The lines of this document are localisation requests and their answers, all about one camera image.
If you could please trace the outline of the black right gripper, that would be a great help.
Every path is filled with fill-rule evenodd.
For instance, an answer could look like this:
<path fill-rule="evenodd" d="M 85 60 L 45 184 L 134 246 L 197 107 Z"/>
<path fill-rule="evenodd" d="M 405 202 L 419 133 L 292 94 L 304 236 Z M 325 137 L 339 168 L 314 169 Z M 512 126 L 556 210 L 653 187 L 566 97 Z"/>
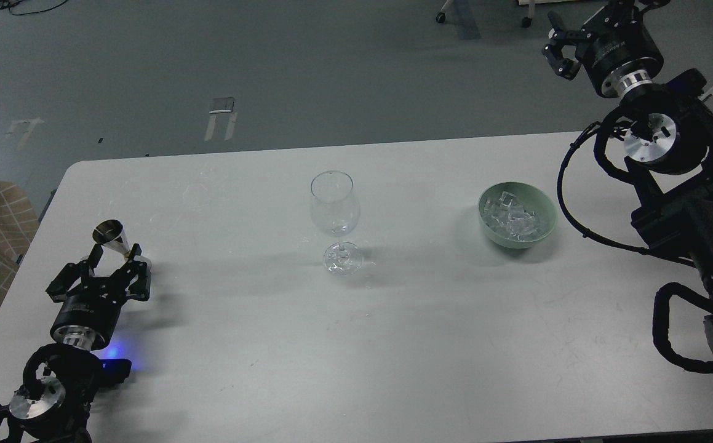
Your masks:
<path fill-rule="evenodd" d="M 581 66 L 598 95 L 619 96 L 618 79 L 637 70 L 659 74 L 664 58 L 643 24 L 643 14 L 669 1 L 608 1 L 581 30 L 567 29 L 558 12 L 548 12 L 549 42 L 542 54 L 554 73 L 571 81 Z M 564 48 L 578 48 L 578 59 L 565 58 Z"/>

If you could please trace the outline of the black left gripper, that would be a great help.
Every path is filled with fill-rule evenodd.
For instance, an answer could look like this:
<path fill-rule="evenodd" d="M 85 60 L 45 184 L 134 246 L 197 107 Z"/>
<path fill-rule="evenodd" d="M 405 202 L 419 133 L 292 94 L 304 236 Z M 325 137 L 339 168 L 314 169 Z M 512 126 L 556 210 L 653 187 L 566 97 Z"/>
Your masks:
<path fill-rule="evenodd" d="M 50 326 L 50 336 L 57 343 L 78 333 L 87 342 L 84 348 L 104 349 L 111 343 L 125 301 L 150 300 L 151 261 L 143 256 L 140 244 L 132 245 L 113 278 L 95 277 L 102 256 L 103 247 L 94 244 L 87 256 L 64 265 L 45 289 L 53 303 L 62 305 Z"/>

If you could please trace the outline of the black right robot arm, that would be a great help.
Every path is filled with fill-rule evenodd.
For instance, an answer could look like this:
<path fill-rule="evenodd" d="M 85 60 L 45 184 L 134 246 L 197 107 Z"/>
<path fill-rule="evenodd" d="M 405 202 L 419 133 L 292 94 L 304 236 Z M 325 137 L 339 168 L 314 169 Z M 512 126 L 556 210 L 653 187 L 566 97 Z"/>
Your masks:
<path fill-rule="evenodd" d="M 670 282 L 655 292 L 652 337 L 660 356 L 691 373 L 713 375 L 713 360 L 680 355 L 669 340 L 669 303 L 679 297 L 706 314 L 713 353 L 713 112 L 705 104 L 707 81 L 696 68 L 657 83 L 664 58 L 643 18 L 665 1 L 609 1 L 578 28 L 548 12 L 549 42 L 542 53 L 557 76 L 573 79 L 585 70 L 598 95 L 618 106 L 590 123 L 564 156 L 556 196 L 565 219 L 586 239 L 697 269 L 705 295 Z M 640 205 L 630 223 L 644 241 L 635 247 L 585 227 L 564 198 L 565 169 L 590 138 L 601 169 L 631 185 Z"/>

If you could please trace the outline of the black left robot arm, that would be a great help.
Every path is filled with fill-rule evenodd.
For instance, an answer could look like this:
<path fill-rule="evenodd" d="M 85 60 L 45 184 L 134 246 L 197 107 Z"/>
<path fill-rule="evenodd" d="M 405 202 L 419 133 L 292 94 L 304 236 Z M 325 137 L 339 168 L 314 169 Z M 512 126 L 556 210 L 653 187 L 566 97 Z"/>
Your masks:
<path fill-rule="evenodd" d="M 46 292 L 61 308 L 50 326 L 52 343 L 27 360 L 22 383 L 7 404 L 0 404 L 0 429 L 5 441 L 20 442 L 25 434 L 36 442 L 89 442 L 90 410 L 100 389 L 128 379 L 128 359 L 101 359 L 95 351 L 108 347 L 123 306 L 150 298 L 151 270 L 139 244 L 132 244 L 124 264 L 108 276 L 95 269 L 103 247 L 68 263 Z"/>

